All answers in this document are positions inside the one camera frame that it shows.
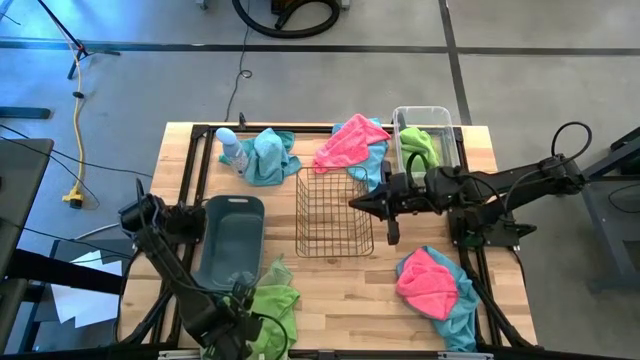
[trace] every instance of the gray floor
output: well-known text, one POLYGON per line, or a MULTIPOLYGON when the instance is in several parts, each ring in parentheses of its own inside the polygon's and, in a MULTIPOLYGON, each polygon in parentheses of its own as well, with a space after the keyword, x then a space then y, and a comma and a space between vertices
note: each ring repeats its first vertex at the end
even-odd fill
MULTIPOLYGON (((268 19, 267 2, 252 13, 268 19)), ((353 0, 331 31, 296 44, 443 46, 437 0, 353 0)), ((50 0, 79 37, 96 41, 238 44, 244 25, 229 1, 213 0, 203 13, 190 1, 50 0)), ((450 0, 459 46, 638 47, 640 3, 634 0, 450 0)), ((35 0, 16 0, 0 21, 0 36, 59 39, 35 0)), ((304 25, 325 16, 309 5, 292 19, 304 25)), ((252 34, 250 44, 283 43, 252 34)), ((153 172, 164 124, 224 117, 238 53, 125 52, 83 64, 89 98, 81 127, 87 159, 153 172)), ((72 128, 75 82, 65 79, 66 51, 0 50, 0 99, 13 106, 51 108, 50 120, 5 121, 33 137, 49 137, 76 154, 72 128)), ((593 127, 586 165, 640 124, 640 57, 460 58, 471 119, 488 125, 500 168, 549 154, 553 132, 580 120, 593 127)), ((346 120, 355 112, 388 120, 400 105, 441 105, 459 123, 447 55, 249 53, 232 109, 249 121, 346 120)), ((579 131, 561 138, 572 153, 579 131)), ((86 183, 100 198, 97 210, 76 211, 60 201, 73 179, 51 164, 28 226, 75 236, 116 220, 134 196, 133 177, 89 169, 86 183)), ((517 212, 539 230, 523 241, 528 295, 541 345, 555 350, 638 357, 640 296, 590 294, 586 281, 605 266, 580 197, 545 198, 517 212)), ((50 241, 25 233, 22 248, 48 253, 50 241)))

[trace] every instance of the cloth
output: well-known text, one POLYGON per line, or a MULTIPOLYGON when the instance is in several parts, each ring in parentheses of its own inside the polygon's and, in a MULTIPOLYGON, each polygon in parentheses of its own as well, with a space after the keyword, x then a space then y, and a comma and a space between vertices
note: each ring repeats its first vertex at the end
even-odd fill
MULTIPOLYGON (((287 331, 287 352, 298 341, 296 318, 293 307, 298 302, 300 294, 289 286, 293 274, 282 262, 282 256, 273 261, 267 273, 260 278, 253 297, 251 311, 258 314, 273 316, 278 319, 287 331)), ((263 319, 262 330, 258 339, 251 343, 253 352, 249 360, 260 359, 264 354, 264 360, 286 360, 287 352, 283 359, 277 359, 285 344, 282 329, 270 319, 263 319)), ((202 359, 213 359, 213 348, 201 349, 202 359)))
POLYGON ((391 136, 361 114, 354 115, 316 151, 313 167, 316 173, 327 167, 356 165, 369 158, 369 144, 389 140, 391 136))
POLYGON ((458 300, 458 289, 449 269, 418 249, 404 262, 396 292, 427 317, 446 320, 458 300))
MULTIPOLYGON (((426 169, 431 169, 436 166, 440 166, 438 160, 438 153, 436 152, 431 136, 426 131, 422 131, 418 128, 409 127, 400 132, 400 149, 402 151, 402 162, 405 169, 407 168, 407 161, 411 154, 417 152, 423 154, 427 158, 426 169)), ((411 164, 411 172, 425 172, 425 164, 422 162, 421 157, 413 159, 411 164)))
MULTIPOLYGON (((456 288, 458 289, 458 300, 453 306, 453 309, 451 309, 447 319, 444 321, 432 320, 436 331, 444 338, 447 350, 476 351, 475 310, 480 298, 473 289, 471 280, 467 278, 467 274, 462 268, 435 249, 428 246, 423 246, 421 249, 426 251, 437 264, 449 269, 449 272, 456 282, 456 288)), ((398 276, 402 274, 405 262, 410 256, 411 255, 405 257, 396 267, 398 276)))
MULTIPOLYGON (((295 135, 290 131, 273 131, 268 128, 257 137, 240 140, 247 154, 249 164, 244 178, 251 185, 280 185, 284 178, 300 170, 301 164, 297 156, 289 155, 293 148, 295 135)), ((231 165, 231 160, 220 155, 219 161, 231 165)))
MULTIPOLYGON (((380 120, 377 118, 369 119, 376 126, 380 126, 380 120)), ((340 131, 345 124, 335 124, 331 130, 331 134, 335 134, 340 131)), ((347 172, 356 180, 367 180, 367 187, 369 191, 373 191, 378 184, 382 182, 382 174, 380 173, 380 166, 384 155, 387 153, 389 145, 385 140, 375 142, 369 145, 369 157, 363 162, 357 163, 355 167, 347 168, 347 172)))

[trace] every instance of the butcher block tabletop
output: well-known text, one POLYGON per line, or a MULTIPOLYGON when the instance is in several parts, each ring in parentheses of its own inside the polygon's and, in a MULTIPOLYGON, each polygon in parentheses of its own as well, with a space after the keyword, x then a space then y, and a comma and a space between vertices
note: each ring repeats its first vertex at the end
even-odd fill
MULTIPOLYGON (((185 167, 191 128, 194 124, 168 123, 151 193, 167 205, 177 202, 185 167)), ((224 126, 224 123, 210 123, 224 126)), ((331 126, 331 124, 273 124, 282 128, 295 126, 331 126)), ((496 161, 489 129, 485 126, 463 126, 464 146, 470 171, 495 172, 496 161)), ((257 134, 238 134, 239 138, 257 134)), ((326 133, 296 133, 292 155, 302 166, 311 166, 313 155, 329 138, 326 133)), ((296 176, 280 186, 253 187, 238 178, 227 165, 218 162, 222 146, 214 141, 210 158, 205 198, 216 195, 256 196, 265 206, 263 272, 281 254, 293 273, 293 286, 300 293, 295 306, 298 342, 294 349, 354 350, 444 350, 443 339, 430 320, 416 314, 395 292, 395 266, 412 251, 429 245, 459 263, 451 245, 446 217, 432 213, 398 217, 400 243, 387 244, 387 224, 372 219, 374 251, 366 257, 302 258, 296 255, 296 176)), ((202 151, 195 160, 189 199, 193 202, 202 151)), ((395 168, 396 153, 390 141, 386 158, 395 168)), ((202 245, 196 247, 192 270, 200 264, 202 245)), ((489 275, 494 298, 521 335, 532 343, 536 336, 531 320, 521 269, 507 249, 486 248, 489 275)), ((119 338, 129 335, 144 318, 158 297, 161 279, 144 254, 132 264, 121 304, 119 338)), ((175 301, 167 306, 161 339, 168 336, 175 301)), ((484 308, 480 306, 480 326, 487 342, 489 329, 484 308)), ((182 329, 179 346, 197 347, 182 329)))

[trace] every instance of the pink cloth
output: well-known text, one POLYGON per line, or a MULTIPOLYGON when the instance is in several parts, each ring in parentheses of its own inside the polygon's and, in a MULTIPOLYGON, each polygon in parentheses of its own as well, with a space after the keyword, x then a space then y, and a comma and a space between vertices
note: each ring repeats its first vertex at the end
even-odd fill
POLYGON ((369 158, 367 145, 391 136, 361 114, 355 114, 324 146, 316 151, 313 167, 316 173, 325 173, 326 167, 345 167, 369 158))
POLYGON ((409 305, 437 320, 446 320, 458 300, 456 281, 449 269, 422 248, 405 261, 396 292, 409 305))

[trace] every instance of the light blue cloth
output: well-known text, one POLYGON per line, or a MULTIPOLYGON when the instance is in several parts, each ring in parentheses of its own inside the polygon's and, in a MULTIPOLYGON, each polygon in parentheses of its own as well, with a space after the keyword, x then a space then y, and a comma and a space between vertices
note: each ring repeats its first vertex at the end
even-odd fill
MULTIPOLYGON (((429 246, 422 247, 436 263, 443 265, 456 280, 458 288, 458 301, 451 309, 449 317, 445 321, 431 319, 436 331, 444 338, 444 343, 449 351, 476 351, 476 321, 475 310, 480 302, 478 294, 473 289, 471 280, 461 267, 449 260, 429 246)), ((396 274, 400 276, 404 269, 404 262, 409 256, 402 259, 396 266, 396 274)))
MULTIPOLYGON (((372 123, 380 126, 380 120, 377 118, 369 119, 372 123)), ((333 129, 331 130, 331 135, 338 132, 338 130, 342 129, 344 124, 335 124, 333 125, 333 129)), ((367 178, 367 187, 369 188, 369 192, 373 191, 373 189, 382 182, 382 174, 380 174, 380 166, 382 165, 382 160, 384 159, 384 155, 387 153, 387 148, 389 145, 386 141, 378 141, 377 143, 369 144, 369 157, 367 160, 353 165, 360 166, 366 170, 365 171, 359 168, 349 167, 347 168, 347 172, 356 180, 364 180, 365 175, 367 178)))
MULTIPOLYGON (((295 135, 290 131, 275 132, 268 128, 256 138, 240 140, 249 158, 245 180, 255 186, 280 185, 286 176, 298 172, 300 160, 289 155, 294 139, 295 135)), ((231 164, 225 155, 220 155, 219 160, 223 164, 231 164)))

